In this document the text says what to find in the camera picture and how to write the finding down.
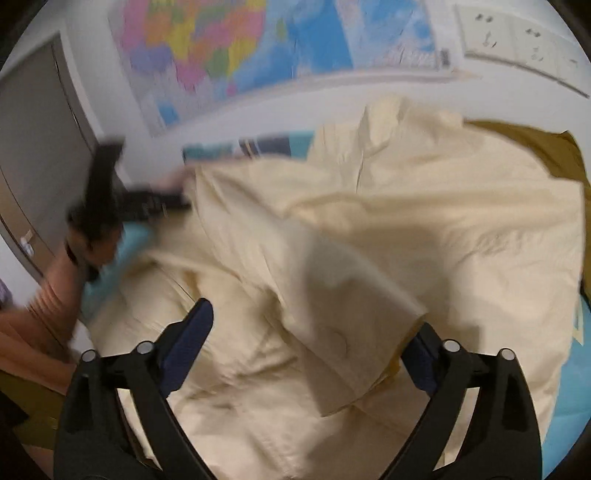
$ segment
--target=blue gripper pad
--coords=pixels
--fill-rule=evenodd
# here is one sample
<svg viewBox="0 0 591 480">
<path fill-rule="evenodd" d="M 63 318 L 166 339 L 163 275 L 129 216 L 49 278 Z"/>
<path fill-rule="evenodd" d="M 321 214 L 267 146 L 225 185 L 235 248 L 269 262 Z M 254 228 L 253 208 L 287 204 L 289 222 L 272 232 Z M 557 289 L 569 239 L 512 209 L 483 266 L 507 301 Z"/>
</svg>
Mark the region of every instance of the blue gripper pad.
<svg viewBox="0 0 591 480">
<path fill-rule="evenodd" d="M 437 379 L 433 371 L 436 357 L 432 349 L 425 344 L 422 332 L 410 341 L 402 352 L 401 359 L 415 387 L 432 397 L 437 391 Z"/>
<path fill-rule="evenodd" d="M 181 388 L 212 327 L 212 304 L 200 299 L 182 322 L 164 329 L 156 341 L 159 388 L 164 398 Z"/>
</svg>

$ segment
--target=gray door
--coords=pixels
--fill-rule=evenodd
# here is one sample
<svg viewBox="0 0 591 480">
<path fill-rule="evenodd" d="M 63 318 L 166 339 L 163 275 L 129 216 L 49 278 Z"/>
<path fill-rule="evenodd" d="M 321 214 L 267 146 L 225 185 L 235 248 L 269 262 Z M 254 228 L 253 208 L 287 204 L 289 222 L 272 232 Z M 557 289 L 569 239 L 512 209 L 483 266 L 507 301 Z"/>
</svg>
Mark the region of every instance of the gray door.
<svg viewBox="0 0 591 480">
<path fill-rule="evenodd" d="M 94 144 L 58 38 L 0 80 L 0 216 L 40 271 L 63 243 Z"/>
</svg>

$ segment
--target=white wall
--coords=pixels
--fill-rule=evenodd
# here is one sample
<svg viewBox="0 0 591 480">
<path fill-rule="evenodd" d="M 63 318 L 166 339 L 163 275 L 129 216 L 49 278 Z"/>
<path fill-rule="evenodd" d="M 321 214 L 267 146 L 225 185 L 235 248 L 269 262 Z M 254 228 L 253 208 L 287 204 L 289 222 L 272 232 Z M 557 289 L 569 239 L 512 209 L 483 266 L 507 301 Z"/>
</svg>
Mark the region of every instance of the white wall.
<svg viewBox="0 0 591 480">
<path fill-rule="evenodd" d="M 59 32 L 69 4 L 70 0 L 48 0 L 18 40 L 2 68 L 1 75 L 10 71 L 31 50 Z"/>
<path fill-rule="evenodd" d="M 353 118 L 367 102 L 387 92 L 459 110 L 472 118 L 501 119 L 556 131 L 569 129 L 591 158 L 591 138 L 586 129 L 591 124 L 588 100 L 537 74 L 481 60 L 465 61 L 465 69 L 475 74 L 473 79 L 443 85 L 395 80 L 282 95 L 258 94 L 151 138 L 111 37 L 107 15 L 116 1 L 75 2 L 67 13 L 67 34 L 90 104 L 104 132 L 127 138 L 124 164 L 135 180 L 151 179 L 180 164 L 184 144 L 314 128 L 323 122 Z M 458 2 L 526 17 L 574 40 L 545 0 Z"/>
<path fill-rule="evenodd" d="M 15 302 L 21 305 L 33 296 L 38 286 L 2 237 L 0 237 L 0 279 L 12 292 Z"/>
</svg>

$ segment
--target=colorful map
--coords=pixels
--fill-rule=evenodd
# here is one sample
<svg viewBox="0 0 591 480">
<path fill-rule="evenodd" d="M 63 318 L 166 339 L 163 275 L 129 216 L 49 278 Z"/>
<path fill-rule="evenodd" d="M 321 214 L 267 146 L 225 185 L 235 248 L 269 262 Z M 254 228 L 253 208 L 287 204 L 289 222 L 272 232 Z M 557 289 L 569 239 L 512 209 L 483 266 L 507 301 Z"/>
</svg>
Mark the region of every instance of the colorful map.
<svg viewBox="0 0 591 480">
<path fill-rule="evenodd" d="M 421 0 L 122 0 L 109 19 L 153 135 L 311 74 L 441 68 Z"/>
</svg>

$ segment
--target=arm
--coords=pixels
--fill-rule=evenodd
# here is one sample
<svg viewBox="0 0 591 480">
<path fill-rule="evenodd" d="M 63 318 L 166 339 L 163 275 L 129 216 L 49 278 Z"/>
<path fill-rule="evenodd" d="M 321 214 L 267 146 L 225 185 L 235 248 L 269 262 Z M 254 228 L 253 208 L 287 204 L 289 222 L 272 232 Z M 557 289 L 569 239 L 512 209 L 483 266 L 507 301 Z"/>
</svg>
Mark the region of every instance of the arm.
<svg viewBox="0 0 591 480">
<path fill-rule="evenodd" d="M 56 360 L 69 362 L 68 343 L 80 312 L 89 265 L 100 267 L 111 262 L 120 236 L 117 227 L 104 240 L 89 246 L 82 234 L 70 231 L 68 244 L 76 263 L 63 247 L 28 307 L 2 314 L 0 333 Z"/>
</svg>

